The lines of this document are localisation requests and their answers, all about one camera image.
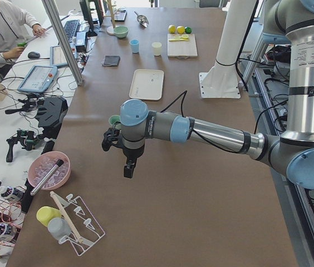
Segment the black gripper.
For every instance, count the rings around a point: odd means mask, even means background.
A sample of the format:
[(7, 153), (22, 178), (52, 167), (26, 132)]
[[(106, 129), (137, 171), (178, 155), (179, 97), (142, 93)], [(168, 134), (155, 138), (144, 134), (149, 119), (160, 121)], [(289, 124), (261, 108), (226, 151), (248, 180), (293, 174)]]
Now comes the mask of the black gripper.
[(106, 152), (109, 151), (111, 146), (122, 149), (123, 154), (126, 157), (126, 163), (124, 165), (124, 177), (132, 178), (137, 160), (144, 153), (144, 141), (127, 141), (122, 135), (122, 130), (110, 127), (104, 133), (102, 149)]

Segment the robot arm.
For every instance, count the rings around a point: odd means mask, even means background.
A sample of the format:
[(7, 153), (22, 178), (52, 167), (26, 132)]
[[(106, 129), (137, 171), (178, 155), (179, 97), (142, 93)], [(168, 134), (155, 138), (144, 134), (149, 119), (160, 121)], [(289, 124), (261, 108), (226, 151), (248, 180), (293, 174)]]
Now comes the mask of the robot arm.
[(172, 112), (149, 110), (131, 99), (120, 108), (120, 128), (104, 133), (102, 149), (122, 149), (124, 176), (132, 177), (146, 139), (195, 140), (270, 166), (292, 183), (314, 189), (314, 1), (267, 1), (264, 34), (291, 42), (287, 128), (280, 136), (249, 133)]

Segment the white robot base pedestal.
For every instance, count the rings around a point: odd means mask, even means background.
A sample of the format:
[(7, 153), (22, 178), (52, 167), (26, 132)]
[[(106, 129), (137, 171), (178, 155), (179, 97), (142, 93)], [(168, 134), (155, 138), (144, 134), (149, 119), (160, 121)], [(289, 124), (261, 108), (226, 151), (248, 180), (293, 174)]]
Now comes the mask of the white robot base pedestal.
[(243, 49), (258, 1), (234, 0), (230, 2), (214, 66), (199, 74), (202, 98), (241, 97), (236, 71), (238, 57)]

